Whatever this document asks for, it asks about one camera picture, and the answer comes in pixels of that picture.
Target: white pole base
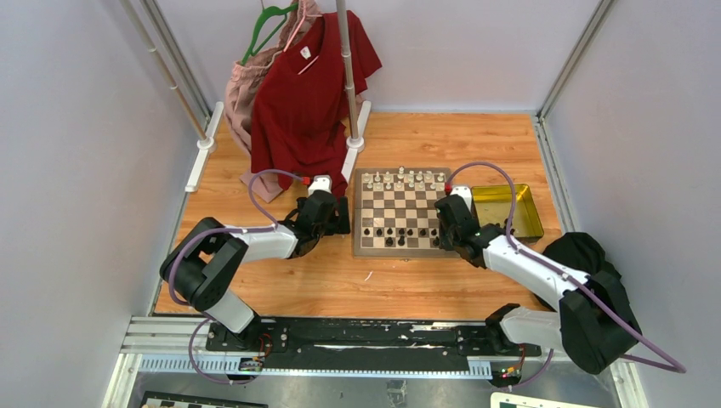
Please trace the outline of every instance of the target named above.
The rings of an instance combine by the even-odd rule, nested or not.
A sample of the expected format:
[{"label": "white pole base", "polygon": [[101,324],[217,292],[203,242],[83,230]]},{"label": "white pole base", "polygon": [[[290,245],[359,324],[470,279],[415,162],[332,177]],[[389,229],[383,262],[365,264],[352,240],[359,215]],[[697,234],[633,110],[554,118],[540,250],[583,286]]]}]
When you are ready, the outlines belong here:
[{"label": "white pole base", "polygon": [[215,134],[218,132],[220,118],[223,117],[223,107],[223,102],[216,102],[213,117],[210,118],[210,123],[208,123],[205,129],[207,139],[204,141],[198,140],[198,156],[196,156],[196,162],[190,171],[188,184],[185,185],[185,192],[195,193],[198,191],[210,154],[218,148],[218,145],[215,143]]},{"label": "white pole base", "polygon": [[358,160],[358,155],[366,148],[366,139],[363,135],[366,133],[366,124],[368,123],[368,116],[371,114],[371,106],[370,100],[363,101],[363,105],[360,106],[360,112],[358,113],[358,138],[347,138],[345,140],[345,144],[348,146],[348,153],[345,155],[341,174],[345,177],[346,181],[350,181],[350,176],[355,168],[355,161]]}]

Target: red shirt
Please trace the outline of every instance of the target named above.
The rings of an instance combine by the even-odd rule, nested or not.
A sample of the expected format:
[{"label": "red shirt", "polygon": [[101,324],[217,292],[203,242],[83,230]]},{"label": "red shirt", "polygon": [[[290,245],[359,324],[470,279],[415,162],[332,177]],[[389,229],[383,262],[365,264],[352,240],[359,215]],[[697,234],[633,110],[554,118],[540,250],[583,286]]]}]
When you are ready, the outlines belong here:
[{"label": "red shirt", "polygon": [[[366,78],[381,67],[363,25],[348,12],[355,91],[368,89]],[[253,105],[251,171],[277,168],[303,176],[328,174],[332,192],[344,196],[341,174],[346,145],[340,120],[348,115],[345,71],[336,13],[323,14],[305,36],[275,58]],[[301,75],[298,73],[318,56]],[[292,179],[279,176],[282,189]]]}]

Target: wooden table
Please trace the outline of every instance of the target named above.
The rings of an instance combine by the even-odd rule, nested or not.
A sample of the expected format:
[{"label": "wooden table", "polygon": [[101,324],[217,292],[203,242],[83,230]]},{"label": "wooden table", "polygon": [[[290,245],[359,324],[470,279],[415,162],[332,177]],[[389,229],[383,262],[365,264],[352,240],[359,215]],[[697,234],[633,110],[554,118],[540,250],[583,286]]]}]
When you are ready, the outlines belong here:
[{"label": "wooden table", "polygon": [[[238,179],[250,161],[225,125],[219,131],[218,143],[200,190],[190,195],[179,240],[207,216],[224,224],[269,223],[248,200],[247,187]],[[366,128],[366,150],[357,166],[453,169],[477,160],[496,163],[515,182],[531,187],[546,233],[534,246],[536,250],[541,251],[560,236],[527,115],[373,113]],[[505,184],[500,174],[482,167],[465,170],[456,181]],[[351,202],[352,183],[348,188]],[[305,195],[305,187],[295,184],[264,207],[282,218],[295,208],[296,198]],[[330,236],[303,258],[243,265],[231,288],[260,315],[479,320],[506,303],[542,309],[521,285],[460,259],[353,258],[351,241],[350,236]],[[366,280],[371,271],[371,278]],[[173,303],[165,285],[155,311],[189,312],[187,306]]]}]

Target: metal pole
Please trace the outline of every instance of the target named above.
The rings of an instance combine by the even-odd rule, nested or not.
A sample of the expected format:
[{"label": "metal pole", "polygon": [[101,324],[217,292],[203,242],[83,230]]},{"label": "metal pole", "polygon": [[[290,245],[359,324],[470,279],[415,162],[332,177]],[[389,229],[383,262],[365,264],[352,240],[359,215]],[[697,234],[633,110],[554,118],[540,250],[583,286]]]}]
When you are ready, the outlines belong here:
[{"label": "metal pole", "polygon": [[140,4],[143,5],[145,13],[148,14],[150,22],[155,27],[163,47],[165,47],[165,49],[170,53],[171,61],[178,68],[178,71],[180,71],[180,80],[190,91],[193,100],[200,108],[201,113],[205,116],[206,122],[210,121],[212,112],[207,105],[207,101],[202,95],[202,91],[196,81],[196,78],[193,76],[193,73],[188,66],[188,61],[180,51],[178,42],[175,41],[173,32],[170,31],[170,27],[167,25],[165,16],[162,15],[162,11],[160,10],[160,6],[158,6],[157,0],[141,0]]},{"label": "metal pole", "polygon": [[350,122],[350,138],[357,140],[358,134],[358,108],[355,106],[355,81],[353,80],[353,64],[350,58],[350,36],[348,34],[348,13],[345,9],[345,0],[336,0],[338,9],[338,28],[340,29],[340,54],[345,65],[345,93],[348,95],[348,116]]},{"label": "metal pole", "polygon": [[158,65],[158,68],[160,68],[160,71],[162,72],[163,76],[165,77],[167,81],[167,85],[175,91],[175,94],[178,96],[178,99],[180,99],[180,104],[185,109],[185,113],[190,118],[190,122],[193,124],[193,128],[196,130],[198,139],[201,142],[205,142],[207,140],[207,136],[205,134],[205,129],[201,126],[201,124],[198,122],[198,118],[193,113],[193,110],[190,108],[190,105],[188,105],[188,100],[185,98],[182,92],[180,92],[180,89],[178,88],[178,84],[175,83],[175,79],[173,79],[173,74],[170,72],[170,70],[167,68],[167,65],[165,64],[165,61],[162,59],[162,56],[157,52],[157,47],[153,43],[153,40],[150,38],[150,35],[148,34],[148,31],[143,26],[143,22],[140,21],[140,17],[138,16],[138,13],[135,12],[135,8],[133,8],[133,5],[130,4],[130,0],[120,0],[120,3],[125,8],[125,12],[128,14],[128,17],[130,17],[130,20],[133,22],[133,25],[135,26],[135,30],[140,34],[140,38],[142,38],[143,43],[145,44],[145,47],[148,48],[148,52],[150,55],[155,57],[155,61]]}]

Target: yellow tray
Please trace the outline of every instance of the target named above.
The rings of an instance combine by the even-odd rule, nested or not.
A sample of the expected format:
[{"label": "yellow tray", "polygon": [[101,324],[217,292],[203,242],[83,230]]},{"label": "yellow tray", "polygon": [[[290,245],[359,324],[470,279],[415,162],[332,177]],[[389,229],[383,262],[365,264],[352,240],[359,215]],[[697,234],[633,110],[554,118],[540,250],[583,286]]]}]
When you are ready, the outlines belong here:
[{"label": "yellow tray", "polygon": [[[514,236],[525,244],[532,244],[543,238],[541,219],[528,184],[516,184],[515,187]],[[507,185],[487,185],[473,187],[471,192],[480,225],[500,224],[503,227],[511,208],[511,189]]]}]

